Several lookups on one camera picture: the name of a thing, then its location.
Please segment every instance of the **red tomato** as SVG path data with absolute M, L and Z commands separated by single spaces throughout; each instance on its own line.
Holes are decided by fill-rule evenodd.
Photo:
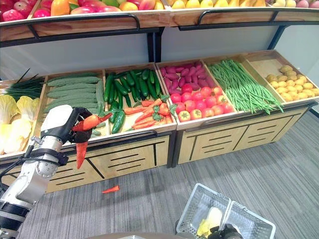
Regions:
M 185 122 L 190 120 L 190 114 L 187 111 L 181 111 L 178 114 L 178 119 L 180 122 Z
M 181 101 L 186 102 L 191 100 L 191 93 L 190 92 L 185 92 L 181 95 Z
M 230 103 L 224 103 L 221 106 L 223 107 L 224 114 L 234 112 L 234 108 Z
M 204 96 L 201 92 L 194 92 L 191 98 L 193 101 L 201 101 L 202 99 L 204 99 Z
M 186 110 L 188 112 L 191 112 L 192 110 L 196 108 L 196 103 L 195 101 L 186 101 L 185 106 L 186 106 Z
M 176 114 L 179 114 L 179 112 L 184 111 L 186 109 L 184 103 L 178 102 L 176 104 L 177 104 Z
M 213 96 L 216 96 L 216 97 L 223 94 L 223 90 L 219 86 L 216 86 L 213 89 L 211 89 L 211 92 L 212 92 Z
M 191 119 L 191 120 L 201 119 L 201 111 L 198 110 L 198 109 L 192 110 L 192 111 L 190 112 L 190 119 Z
M 214 111 L 214 115 L 216 116 L 222 115 L 224 113 L 224 109 L 222 106 L 213 106 L 212 109 Z
M 185 84 L 185 85 L 182 86 L 181 91 L 183 93 L 185 93 L 185 92 L 192 93 L 193 88 L 191 87 L 191 84 Z
M 212 108 L 213 106 L 217 105 L 217 100 L 216 97 L 214 96 L 209 96 L 205 99 L 205 103 L 208 108 Z
M 217 104 L 218 104 L 218 105 L 222 105 L 222 104 L 224 104 L 224 103 L 227 103 L 226 98 L 225 98 L 224 96 L 218 96 L 218 97 L 217 97 Z
M 204 101 L 196 101 L 196 109 L 203 110 L 207 107 Z
M 177 94 L 177 93 L 171 94 L 170 98 L 173 103 L 181 102 L 180 94 Z
M 204 96 L 204 98 L 206 99 L 206 97 L 209 97 L 211 95 L 211 88 L 209 88 L 208 86 L 205 86 L 205 87 L 201 88 L 200 92 Z

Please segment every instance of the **carrot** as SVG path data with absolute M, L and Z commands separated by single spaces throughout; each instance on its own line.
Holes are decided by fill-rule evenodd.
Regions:
M 133 129 L 141 129 L 141 128 L 151 127 L 151 126 L 153 126 L 155 123 L 156 123 L 156 120 L 153 120 L 153 121 L 151 121 L 151 122 L 147 122 L 147 123 L 144 123 L 144 124 L 139 124 L 139 125 L 133 127 Z
M 152 114 L 154 114 L 153 108 L 147 109 L 141 116 L 139 116 L 136 119 L 135 123 L 140 122 L 141 120 L 144 120 L 145 118 L 152 116 Z
M 132 115 L 132 114 L 135 114 L 138 112 L 142 112 L 144 109 L 146 109 L 146 108 L 144 108 L 144 107 L 125 108 L 124 113 L 126 115 Z
M 148 107 L 148 106 L 150 106 L 153 103 L 154 103 L 154 101 L 142 101 L 142 106 L 143 107 Z

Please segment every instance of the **produce display stand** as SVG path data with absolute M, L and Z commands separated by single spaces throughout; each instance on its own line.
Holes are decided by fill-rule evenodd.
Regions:
M 221 60 L 233 59 L 241 63 L 245 70 L 283 105 L 284 112 L 274 111 L 270 115 L 264 112 L 233 112 L 209 118 L 180 122 L 177 119 L 177 133 L 174 149 L 173 165 L 186 163 L 199 159 L 217 156 L 245 148 L 254 147 L 279 140 L 296 123 L 300 117 L 316 105 L 319 96 L 303 100 L 285 102 L 276 90 L 265 80 L 269 74 L 279 75 L 283 65 L 290 65 L 277 51 L 260 51 L 221 57 L 201 59 L 206 73 L 219 86 L 214 76 L 207 68 L 207 64 L 218 63 Z M 183 65 L 190 61 L 157 63 L 158 73 L 160 67 Z M 307 81 L 318 88 L 309 78 Z
M 149 63 L 135 66 L 114 67 L 106 70 L 90 70 L 89 72 L 99 73 L 98 77 L 102 78 L 103 82 L 105 82 L 106 72 L 123 72 L 145 68 L 156 70 L 155 64 Z M 59 77 L 65 74 L 66 73 L 46 76 L 45 81 L 47 82 L 53 77 Z M 33 132 L 36 136 L 39 136 L 41 125 L 46 116 L 46 114 L 43 113 L 43 110 L 46 105 L 51 102 L 51 99 L 46 96 L 50 88 L 51 87 L 47 84 L 43 85 L 37 112 L 37 120 L 34 123 Z M 174 119 L 173 123 L 134 131 L 119 132 L 116 134 L 110 133 L 111 124 L 108 120 L 105 127 L 97 130 L 102 132 L 102 136 L 89 140 L 86 160 L 79 170 L 76 169 L 75 144 L 66 143 L 62 147 L 61 151 L 69 156 L 69 161 L 65 166 L 58 168 L 57 173 L 50 180 L 47 192 L 73 188 L 161 165 L 170 167 L 172 164 L 173 144 L 176 130 L 176 122 Z M 22 152 L 11 155 L 1 155 L 0 161 L 2 164 L 8 164 L 16 160 L 21 154 Z M 10 185 L 19 175 L 19 172 L 20 167 L 14 168 L 2 178 L 2 181 L 5 184 Z

